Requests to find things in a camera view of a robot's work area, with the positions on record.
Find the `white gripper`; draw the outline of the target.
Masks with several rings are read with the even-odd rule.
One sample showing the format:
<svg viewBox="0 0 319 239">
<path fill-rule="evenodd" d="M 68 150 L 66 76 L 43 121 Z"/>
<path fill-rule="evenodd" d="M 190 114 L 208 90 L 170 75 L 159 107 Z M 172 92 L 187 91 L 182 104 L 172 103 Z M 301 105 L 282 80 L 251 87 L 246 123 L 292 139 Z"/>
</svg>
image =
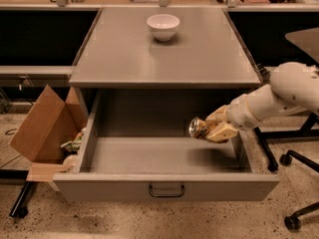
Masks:
<svg viewBox="0 0 319 239">
<path fill-rule="evenodd" d="M 248 95 L 241 95 L 206 117 L 210 123 L 206 139 L 215 143 L 227 142 L 237 136 L 238 130 L 249 130 L 259 126 L 260 121 L 248 105 Z"/>
</svg>

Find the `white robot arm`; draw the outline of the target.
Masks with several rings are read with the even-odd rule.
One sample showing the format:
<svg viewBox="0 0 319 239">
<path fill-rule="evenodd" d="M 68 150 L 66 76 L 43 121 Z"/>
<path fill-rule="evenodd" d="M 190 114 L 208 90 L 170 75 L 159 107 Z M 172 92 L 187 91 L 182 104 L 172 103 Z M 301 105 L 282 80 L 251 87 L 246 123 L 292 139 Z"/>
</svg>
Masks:
<svg viewBox="0 0 319 239">
<path fill-rule="evenodd" d="M 319 115 L 319 75 L 315 66 L 284 63 L 270 74 L 269 83 L 234 99 L 205 121 L 213 125 L 206 139 L 222 142 L 240 130 L 254 129 L 263 120 L 303 111 Z"/>
</svg>

